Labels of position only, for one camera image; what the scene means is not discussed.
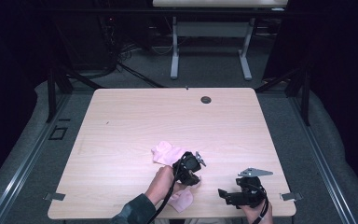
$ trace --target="table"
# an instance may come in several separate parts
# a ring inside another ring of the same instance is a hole
[[[240,7],[274,8],[286,7],[287,0],[153,0],[154,7]],[[178,78],[179,49],[178,36],[220,36],[244,37],[238,50],[245,80],[252,80],[246,53],[254,30],[255,19],[249,22],[188,22],[172,19],[172,66],[171,79]]]
[[[211,98],[208,104],[200,99]],[[273,216],[296,212],[255,91],[246,88],[102,89],[89,109],[57,187],[52,219],[110,218],[146,191],[161,164],[151,149],[160,141],[198,151],[207,166],[194,202],[177,213],[167,205],[158,218],[243,217],[217,189],[239,192],[237,173],[248,167],[271,171],[260,180]]]

